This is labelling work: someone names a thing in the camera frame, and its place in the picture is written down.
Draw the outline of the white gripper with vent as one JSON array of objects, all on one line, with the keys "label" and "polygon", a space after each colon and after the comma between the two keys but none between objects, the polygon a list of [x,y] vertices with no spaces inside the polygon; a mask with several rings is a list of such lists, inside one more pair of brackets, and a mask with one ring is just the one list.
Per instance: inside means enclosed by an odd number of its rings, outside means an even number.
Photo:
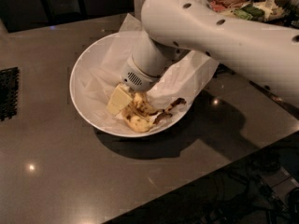
[{"label": "white gripper with vent", "polygon": [[133,91],[149,91],[169,66],[169,47],[155,42],[146,32],[140,32],[121,70],[121,81],[124,84],[118,84],[112,92],[107,112],[113,116],[118,115],[133,101],[130,88]]}]

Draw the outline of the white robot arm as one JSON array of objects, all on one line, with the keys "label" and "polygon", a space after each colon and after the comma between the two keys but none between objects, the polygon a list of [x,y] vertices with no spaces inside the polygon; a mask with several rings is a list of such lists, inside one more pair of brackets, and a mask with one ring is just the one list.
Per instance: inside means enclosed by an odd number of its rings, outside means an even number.
[{"label": "white robot arm", "polygon": [[108,56],[121,82],[149,91],[188,51],[201,51],[299,108],[299,31],[220,15],[206,0],[145,0],[128,54]]}]

